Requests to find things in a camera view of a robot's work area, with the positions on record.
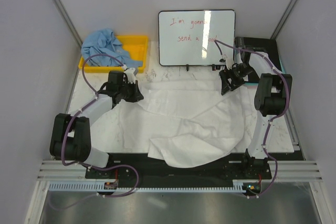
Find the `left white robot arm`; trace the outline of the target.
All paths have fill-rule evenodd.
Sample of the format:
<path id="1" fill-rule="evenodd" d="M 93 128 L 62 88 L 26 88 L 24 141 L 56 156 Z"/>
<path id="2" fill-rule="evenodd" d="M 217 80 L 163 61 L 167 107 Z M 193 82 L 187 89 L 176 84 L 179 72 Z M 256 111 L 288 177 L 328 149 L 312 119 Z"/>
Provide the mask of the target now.
<path id="1" fill-rule="evenodd" d="M 94 98 L 72 114 L 59 113 L 52 129 L 50 154 L 63 165 L 80 163 L 97 168 L 103 178 L 111 178 L 115 165 L 109 154 L 91 144 L 91 126 L 121 101 L 136 103 L 144 99 L 136 79 L 137 68 L 110 71 L 108 80 L 95 92 Z"/>

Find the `white long sleeve shirt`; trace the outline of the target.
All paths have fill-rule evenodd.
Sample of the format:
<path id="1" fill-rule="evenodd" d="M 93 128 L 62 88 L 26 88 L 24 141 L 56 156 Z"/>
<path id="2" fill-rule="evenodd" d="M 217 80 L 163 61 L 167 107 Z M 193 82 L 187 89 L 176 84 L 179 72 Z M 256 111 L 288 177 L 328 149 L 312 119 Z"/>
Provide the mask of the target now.
<path id="1" fill-rule="evenodd" d="M 127 152 L 191 168 L 244 152 L 256 112 L 242 86 L 221 94 L 218 80 L 141 83 L 143 100 L 119 103 Z"/>

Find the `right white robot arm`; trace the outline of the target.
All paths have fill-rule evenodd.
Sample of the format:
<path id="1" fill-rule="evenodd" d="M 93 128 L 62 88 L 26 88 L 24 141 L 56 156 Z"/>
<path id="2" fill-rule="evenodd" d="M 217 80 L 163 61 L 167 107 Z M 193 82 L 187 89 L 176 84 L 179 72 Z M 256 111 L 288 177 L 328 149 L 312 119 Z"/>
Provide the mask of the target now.
<path id="1" fill-rule="evenodd" d="M 253 71 L 259 78 L 254 98 L 257 122 L 253 138 L 246 150 L 247 158 L 252 161 L 244 162 L 240 166 L 241 174 L 251 179 L 259 173 L 259 166 L 255 160 L 265 160 L 269 157 L 267 141 L 271 137 L 273 122 L 283 116 L 289 108 L 292 75 L 279 70 L 265 52 L 247 49 L 240 51 L 248 55 L 241 59 L 241 63 L 234 63 L 230 68 L 225 67 L 219 72 L 219 76 L 222 83 L 221 95 L 244 85 L 244 78 Z"/>

